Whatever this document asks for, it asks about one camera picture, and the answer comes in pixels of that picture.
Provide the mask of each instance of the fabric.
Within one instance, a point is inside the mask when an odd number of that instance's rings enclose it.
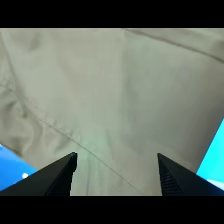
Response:
[[[157,153],[195,172],[224,111],[224,30],[1,29],[0,143],[72,195],[161,195]]]

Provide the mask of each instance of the garment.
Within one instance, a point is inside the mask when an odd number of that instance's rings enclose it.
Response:
[[[161,195],[224,111],[224,30],[1,29],[0,143],[37,169],[74,151],[71,195]]]

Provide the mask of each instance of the white spot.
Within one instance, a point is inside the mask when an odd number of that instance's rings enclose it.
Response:
[[[27,173],[23,173],[22,178],[25,179],[27,178],[29,175]]]

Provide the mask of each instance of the blue object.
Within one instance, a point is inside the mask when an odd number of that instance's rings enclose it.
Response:
[[[197,175],[224,190],[224,120],[197,171]]]
[[[0,191],[35,172],[35,168],[20,159],[12,151],[0,145]]]

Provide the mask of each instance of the blue surface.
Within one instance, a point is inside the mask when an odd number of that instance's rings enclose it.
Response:
[[[197,175],[206,179],[224,183],[224,121],[222,121]]]
[[[35,168],[0,145],[0,191],[22,180],[24,173],[31,175],[35,172]]]

